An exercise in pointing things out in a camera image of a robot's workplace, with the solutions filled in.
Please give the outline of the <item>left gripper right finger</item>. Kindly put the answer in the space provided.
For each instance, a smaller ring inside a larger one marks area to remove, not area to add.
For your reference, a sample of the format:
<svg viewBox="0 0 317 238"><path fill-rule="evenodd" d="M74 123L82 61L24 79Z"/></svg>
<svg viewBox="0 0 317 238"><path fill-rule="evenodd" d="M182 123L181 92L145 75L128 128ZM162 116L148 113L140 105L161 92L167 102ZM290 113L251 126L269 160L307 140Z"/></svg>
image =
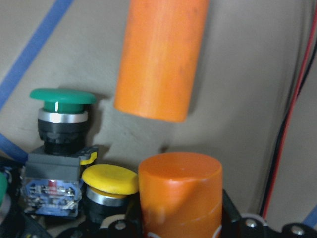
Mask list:
<svg viewBox="0 0 317 238"><path fill-rule="evenodd" d="M225 190L222 191L223 238L315 238L317 231L303 223L290 223L280 232L256 214L241 215Z"/></svg>

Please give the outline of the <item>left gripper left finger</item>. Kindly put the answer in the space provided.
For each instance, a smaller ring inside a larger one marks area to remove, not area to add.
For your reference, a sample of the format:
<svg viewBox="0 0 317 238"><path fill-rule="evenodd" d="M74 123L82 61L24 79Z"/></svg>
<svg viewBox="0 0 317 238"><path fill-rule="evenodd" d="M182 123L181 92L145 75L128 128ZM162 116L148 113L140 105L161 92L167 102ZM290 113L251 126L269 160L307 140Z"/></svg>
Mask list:
<svg viewBox="0 0 317 238"><path fill-rule="evenodd" d="M76 227L66 229L58 238L141 238L142 213L140 206L129 206L123 218L106 219L106 224L85 219Z"/></svg>

